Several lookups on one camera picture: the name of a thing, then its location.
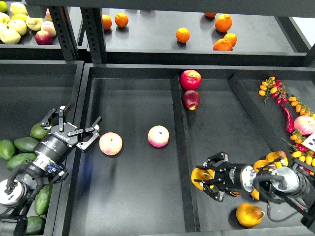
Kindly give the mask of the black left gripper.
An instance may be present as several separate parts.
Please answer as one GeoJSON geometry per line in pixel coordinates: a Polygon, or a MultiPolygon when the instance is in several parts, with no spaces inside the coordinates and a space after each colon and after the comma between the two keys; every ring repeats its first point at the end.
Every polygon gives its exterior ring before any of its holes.
{"type": "Polygon", "coordinates": [[[58,109],[51,109],[42,119],[40,125],[43,129],[49,130],[49,133],[34,148],[34,153],[38,157],[61,164],[74,148],[86,151],[99,137],[99,123],[102,117],[98,116],[90,127],[79,129],[65,121],[66,114],[73,107],[74,102],[70,101],[58,109]]]}

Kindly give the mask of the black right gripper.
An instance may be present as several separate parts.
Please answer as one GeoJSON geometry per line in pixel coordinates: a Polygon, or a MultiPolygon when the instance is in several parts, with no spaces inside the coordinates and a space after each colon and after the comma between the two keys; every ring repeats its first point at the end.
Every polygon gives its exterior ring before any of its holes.
{"type": "Polygon", "coordinates": [[[212,199],[221,202],[227,192],[244,192],[245,186],[241,179],[245,164],[233,164],[228,161],[228,154],[217,153],[207,159],[202,166],[196,166],[201,170],[212,170],[212,179],[194,179],[194,182],[203,184],[202,191],[212,199]]]}

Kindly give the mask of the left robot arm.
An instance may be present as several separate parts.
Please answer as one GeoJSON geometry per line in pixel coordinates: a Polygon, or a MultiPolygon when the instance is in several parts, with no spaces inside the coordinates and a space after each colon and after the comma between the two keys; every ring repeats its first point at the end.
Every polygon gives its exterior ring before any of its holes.
{"type": "Polygon", "coordinates": [[[6,211],[0,215],[2,236],[24,236],[28,211],[40,191],[49,184],[65,180],[68,170],[64,161],[74,148],[86,151],[99,137],[98,117],[87,128],[77,128],[65,120],[72,104],[51,109],[40,125],[48,134],[33,149],[36,159],[13,169],[8,179],[0,183],[0,204],[6,211]]]}

